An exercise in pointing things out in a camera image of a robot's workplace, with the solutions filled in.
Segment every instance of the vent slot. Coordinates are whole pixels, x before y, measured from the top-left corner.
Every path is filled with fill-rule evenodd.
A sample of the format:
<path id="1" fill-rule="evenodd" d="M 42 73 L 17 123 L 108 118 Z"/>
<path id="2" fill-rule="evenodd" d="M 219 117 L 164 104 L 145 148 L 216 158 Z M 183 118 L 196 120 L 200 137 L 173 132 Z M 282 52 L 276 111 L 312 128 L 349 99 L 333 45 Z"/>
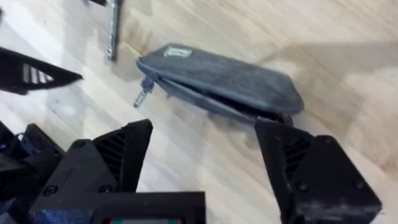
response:
<path id="1" fill-rule="evenodd" d="M 285 145 L 285 173 L 290 180 L 300 163 L 307 155 L 308 149 L 311 146 L 311 141 L 307 138 L 300 138 L 299 140 Z"/>
<path id="2" fill-rule="evenodd" d="M 119 181 L 121 176 L 123 151 L 126 147 L 125 137 L 123 133 L 114 133 L 94 141 L 95 147 L 116 181 Z"/>

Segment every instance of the metal screw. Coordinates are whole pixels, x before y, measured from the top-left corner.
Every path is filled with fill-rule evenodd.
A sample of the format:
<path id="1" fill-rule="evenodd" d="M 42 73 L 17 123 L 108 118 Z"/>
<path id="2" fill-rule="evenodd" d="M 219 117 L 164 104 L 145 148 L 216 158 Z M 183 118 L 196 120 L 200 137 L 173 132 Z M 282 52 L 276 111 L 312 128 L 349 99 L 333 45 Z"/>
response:
<path id="1" fill-rule="evenodd" d="M 325 137 L 325 143 L 330 144 L 333 142 L 333 138 L 332 137 Z"/>
<path id="2" fill-rule="evenodd" d="M 45 197 L 49 197 L 49 196 L 57 193 L 57 191 L 58 191 L 58 187 L 54 186 L 54 185 L 51 185 L 51 186 L 48 186 L 48 187 L 44 188 L 43 195 Z"/>
<path id="3" fill-rule="evenodd" d="M 308 186 L 308 184 L 304 183 L 304 182 L 298 182 L 296 185 L 297 190 L 299 190 L 300 192 L 306 193 L 310 190 L 310 186 Z"/>
<path id="4" fill-rule="evenodd" d="M 113 191 L 112 185 L 103 185 L 98 190 L 99 193 L 110 193 L 112 191 Z"/>
<path id="5" fill-rule="evenodd" d="M 357 190 L 365 190 L 366 184 L 363 181 L 357 181 L 355 182 L 354 187 Z"/>

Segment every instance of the display screen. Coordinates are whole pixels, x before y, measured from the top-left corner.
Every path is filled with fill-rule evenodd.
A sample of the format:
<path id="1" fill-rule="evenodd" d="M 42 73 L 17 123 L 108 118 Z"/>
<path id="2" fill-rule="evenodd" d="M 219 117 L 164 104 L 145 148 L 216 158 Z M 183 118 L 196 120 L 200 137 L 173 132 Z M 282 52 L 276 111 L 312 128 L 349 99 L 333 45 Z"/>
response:
<path id="1" fill-rule="evenodd" d="M 183 224 L 181 219 L 111 220 L 109 224 Z"/>

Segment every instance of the black plastic housing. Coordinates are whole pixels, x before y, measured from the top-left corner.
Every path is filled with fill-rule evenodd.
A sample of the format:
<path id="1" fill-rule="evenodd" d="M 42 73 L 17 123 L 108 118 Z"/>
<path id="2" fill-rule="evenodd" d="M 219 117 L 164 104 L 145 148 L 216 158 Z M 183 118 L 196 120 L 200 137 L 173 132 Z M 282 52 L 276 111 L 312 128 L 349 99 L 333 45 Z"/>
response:
<path id="1" fill-rule="evenodd" d="M 365 224 L 381 210 L 333 137 L 266 121 L 256 132 L 282 223 Z"/>

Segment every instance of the wooden floor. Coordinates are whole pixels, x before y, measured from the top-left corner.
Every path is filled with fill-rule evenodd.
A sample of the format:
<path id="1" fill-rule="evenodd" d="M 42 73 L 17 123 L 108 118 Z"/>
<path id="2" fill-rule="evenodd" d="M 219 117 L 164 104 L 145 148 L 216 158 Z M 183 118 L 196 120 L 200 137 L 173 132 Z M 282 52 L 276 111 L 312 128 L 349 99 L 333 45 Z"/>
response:
<path id="1" fill-rule="evenodd" d="M 138 110 L 138 56 L 169 42 L 288 74 L 305 102 L 298 128 L 332 134 L 398 222 L 398 3 L 391 0 L 126 0 L 119 60 L 106 59 L 110 7 L 0 0 L 0 46 L 85 80 L 29 96 L 0 93 L 13 131 L 38 124 L 64 149 L 130 121 L 154 133 L 139 191 L 205 190 L 208 223 L 279 223 L 256 135 L 156 88 Z"/>

